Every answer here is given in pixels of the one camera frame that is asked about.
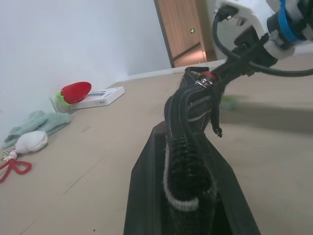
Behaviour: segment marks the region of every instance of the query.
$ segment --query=red plastic strawberry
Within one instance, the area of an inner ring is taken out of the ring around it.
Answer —
[[[89,82],[76,82],[63,87],[56,97],[67,105],[75,104],[82,101],[90,92],[91,84]]]

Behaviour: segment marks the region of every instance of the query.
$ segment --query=baseboard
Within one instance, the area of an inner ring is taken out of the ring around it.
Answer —
[[[313,43],[297,46],[295,48],[294,55],[302,55],[308,53],[313,53]]]
[[[211,61],[211,62],[206,62],[206,63],[201,63],[201,64],[195,64],[195,65],[188,65],[188,66],[183,66],[183,67],[177,67],[177,68],[172,68],[172,69],[167,69],[167,70],[145,72],[145,73],[135,74],[135,75],[131,75],[129,77],[126,77],[126,80],[123,80],[123,81],[139,79],[139,78],[144,78],[144,77],[155,77],[155,76],[161,76],[161,75],[166,75],[166,74],[184,72],[185,69],[187,67],[190,67],[190,66],[215,68],[224,62],[225,62],[225,60],[216,60],[216,61]]]

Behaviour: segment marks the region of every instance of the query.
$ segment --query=white plush toy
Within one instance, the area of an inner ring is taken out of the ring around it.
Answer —
[[[42,149],[48,142],[48,136],[44,131],[33,131],[22,135],[15,146],[16,153],[36,152]]]

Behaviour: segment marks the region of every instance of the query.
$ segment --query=beige floor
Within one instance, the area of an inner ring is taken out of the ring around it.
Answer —
[[[312,67],[293,57],[285,69]],[[181,74],[122,84],[112,105],[80,110],[48,146],[0,185],[1,235],[121,235],[130,173]],[[206,134],[232,165],[262,235],[313,234],[313,76],[241,77],[246,102],[221,111],[224,136]]]

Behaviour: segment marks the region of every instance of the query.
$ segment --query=white box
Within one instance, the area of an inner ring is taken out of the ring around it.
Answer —
[[[124,87],[104,89],[99,92],[90,92],[82,101],[71,105],[71,110],[107,106],[125,93]]]

